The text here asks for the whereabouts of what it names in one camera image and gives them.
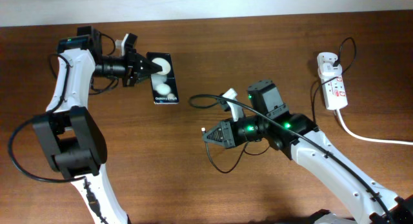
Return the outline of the black smartphone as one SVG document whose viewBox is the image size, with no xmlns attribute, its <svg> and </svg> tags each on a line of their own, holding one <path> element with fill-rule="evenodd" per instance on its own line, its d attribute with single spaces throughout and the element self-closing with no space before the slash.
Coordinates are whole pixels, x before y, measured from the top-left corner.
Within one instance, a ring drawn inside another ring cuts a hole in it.
<svg viewBox="0 0 413 224">
<path fill-rule="evenodd" d="M 152 95 L 155 105 L 176 105 L 179 103 L 176 77 L 170 54 L 148 52 L 147 58 L 162 67 L 162 71 L 151 75 Z"/>
</svg>

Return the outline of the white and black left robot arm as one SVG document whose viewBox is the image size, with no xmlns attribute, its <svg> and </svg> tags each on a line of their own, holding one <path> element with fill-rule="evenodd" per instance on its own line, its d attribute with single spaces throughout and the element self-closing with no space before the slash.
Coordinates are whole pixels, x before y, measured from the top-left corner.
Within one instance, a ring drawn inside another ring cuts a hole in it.
<svg viewBox="0 0 413 224">
<path fill-rule="evenodd" d="M 50 167 L 62 174 L 61 182 L 76 188 L 95 223 L 130 223 L 106 172 L 106 141 L 88 111 L 90 85 L 101 76 L 121 78 L 131 87 L 162 68 L 136 52 L 136 35 L 125 35 L 118 57 L 103 55 L 101 37 L 84 26 L 75 37 L 60 40 L 54 95 L 33 128 Z"/>
</svg>

